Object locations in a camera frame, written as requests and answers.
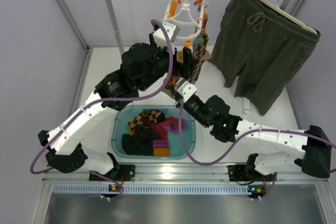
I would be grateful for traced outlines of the white clip sock hanger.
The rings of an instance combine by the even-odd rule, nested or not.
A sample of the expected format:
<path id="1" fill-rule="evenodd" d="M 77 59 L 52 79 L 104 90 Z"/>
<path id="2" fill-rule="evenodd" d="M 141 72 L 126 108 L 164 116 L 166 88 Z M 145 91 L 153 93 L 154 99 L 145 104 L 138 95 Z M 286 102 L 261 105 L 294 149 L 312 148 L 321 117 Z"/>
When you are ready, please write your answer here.
<path id="1" fill-rule="evenodd" d="M 206 0 L 169 0 L 162 24 L 171 42 L 193 41 L 205 23 Z"/>

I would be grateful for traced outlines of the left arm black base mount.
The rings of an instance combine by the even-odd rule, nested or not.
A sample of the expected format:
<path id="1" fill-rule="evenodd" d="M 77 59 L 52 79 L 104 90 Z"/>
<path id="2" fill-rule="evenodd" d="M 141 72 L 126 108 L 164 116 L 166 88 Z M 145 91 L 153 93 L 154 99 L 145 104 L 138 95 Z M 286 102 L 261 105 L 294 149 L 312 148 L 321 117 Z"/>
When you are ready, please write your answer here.
<path id="1" fill-rule="evenodd" d="M 135 176 L 135 165 L 120 165 L 118 171 L 114 169 L 103 176 L 117 182 L 130 182 Z"/>

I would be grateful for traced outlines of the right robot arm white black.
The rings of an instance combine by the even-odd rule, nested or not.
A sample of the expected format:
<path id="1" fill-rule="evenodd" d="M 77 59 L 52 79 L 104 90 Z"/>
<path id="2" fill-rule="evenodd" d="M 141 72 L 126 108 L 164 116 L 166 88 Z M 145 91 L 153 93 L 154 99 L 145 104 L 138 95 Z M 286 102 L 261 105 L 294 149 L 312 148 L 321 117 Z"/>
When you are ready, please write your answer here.
<path id="1" fill-rule="evenodd" d="M 330 177 L 331 153 L 335 145 L 319 126 L 308 130 L 282 130 L 266 127 L 240 116 L 231 115 L 230 107 L 214 95 L 206 102 L 192 95 L 176 107 L 186 111 L 203 127 L 211 128 L 210 135 L 222 143 L 231 143 L 228 153 L 240 141 L 273 150 L 269 154 L 249 154 L 245 171 L 248 174 L 270 175 L 278 172 L 297 172 L 321 179 Z"/>

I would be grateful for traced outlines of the maroon orange striped sock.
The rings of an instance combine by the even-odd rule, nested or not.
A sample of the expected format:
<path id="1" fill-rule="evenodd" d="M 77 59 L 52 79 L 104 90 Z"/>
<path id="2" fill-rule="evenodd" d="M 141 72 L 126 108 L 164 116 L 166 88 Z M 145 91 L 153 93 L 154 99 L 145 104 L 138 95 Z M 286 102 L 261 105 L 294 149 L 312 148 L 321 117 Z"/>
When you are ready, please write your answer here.
<path id="1" fill-rule="evenodd" d="M 166 129 L 159 130 L 159 138 L 153 140 L 154 156 L 170 156 L 170 145 Z"/>

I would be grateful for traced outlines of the brown orange argyle sock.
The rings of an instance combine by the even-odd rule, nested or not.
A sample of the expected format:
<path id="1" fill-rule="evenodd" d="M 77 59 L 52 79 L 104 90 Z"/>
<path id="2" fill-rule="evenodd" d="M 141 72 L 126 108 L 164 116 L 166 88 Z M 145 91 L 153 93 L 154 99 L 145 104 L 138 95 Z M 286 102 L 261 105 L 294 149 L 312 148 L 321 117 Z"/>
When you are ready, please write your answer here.
<path id="1" fill-rule="evenodd" d="M 180 77 L 178 76 L 171 76 L 167 85 L 162 90 L 163 93 L 167 94 L 170 98 L 174 99 L 175 95 L 175 87 L 177 82 L 180 80 Z"/>

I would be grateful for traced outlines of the brown yellow argyle sock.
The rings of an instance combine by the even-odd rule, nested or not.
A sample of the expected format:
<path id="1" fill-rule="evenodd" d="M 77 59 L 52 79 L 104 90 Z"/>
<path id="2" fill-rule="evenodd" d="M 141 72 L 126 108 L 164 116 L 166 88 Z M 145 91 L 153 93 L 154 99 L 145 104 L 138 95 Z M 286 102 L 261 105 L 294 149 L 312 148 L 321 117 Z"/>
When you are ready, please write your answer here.
<path id="1" fill-rule="evenodd" d="M 149 111 L 142 111 L 136 117 L 128 122 L 129 133 L 134 135 L 136 131 L 142 131 L 143 129 L 148 129 L 149 126 L 147 122 L 157 125 L 165 120 L 165 115 L 162 111 L 157 109 L 152 109 Z"/>

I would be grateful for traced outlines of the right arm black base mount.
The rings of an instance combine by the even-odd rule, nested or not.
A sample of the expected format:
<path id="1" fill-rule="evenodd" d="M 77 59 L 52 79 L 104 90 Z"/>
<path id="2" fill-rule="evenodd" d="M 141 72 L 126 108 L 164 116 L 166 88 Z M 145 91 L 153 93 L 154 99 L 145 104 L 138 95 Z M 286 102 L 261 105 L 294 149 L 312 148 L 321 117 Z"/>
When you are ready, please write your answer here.
<path id="1" fill-rule="evenodd" d="M 246 165 L 229 165 L 227 166 L 230 182 L 271 182 L 275 178 L 275 174 L 262 175 L 259 172 L 246 171 Z"/>

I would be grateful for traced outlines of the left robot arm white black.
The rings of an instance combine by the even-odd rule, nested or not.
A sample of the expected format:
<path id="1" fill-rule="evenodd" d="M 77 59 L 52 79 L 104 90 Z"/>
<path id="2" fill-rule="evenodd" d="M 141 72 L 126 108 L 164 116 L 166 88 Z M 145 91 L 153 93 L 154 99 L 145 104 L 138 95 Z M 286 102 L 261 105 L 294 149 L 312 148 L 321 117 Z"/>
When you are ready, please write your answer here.
<path id="1" fill-rule="evenodd" d="M 188 79 L 197 63 L 187 47 L 178 51 L 156 44 L 131 46 L 122 54 L 120 68 L 106 75 L 73 115 L 57 128 L 38 134 L 41 145 L 48 150 L 45 158 L 49 167 L 64 174 L 86 169 L 115 178 L 120 165 L 114 155 L 92 150 L 82 140 L 113 112 L 140 100 L 139 91 L 145 91 L 162 76 L 166 77 L 165 87 L 171 77 Z"/>

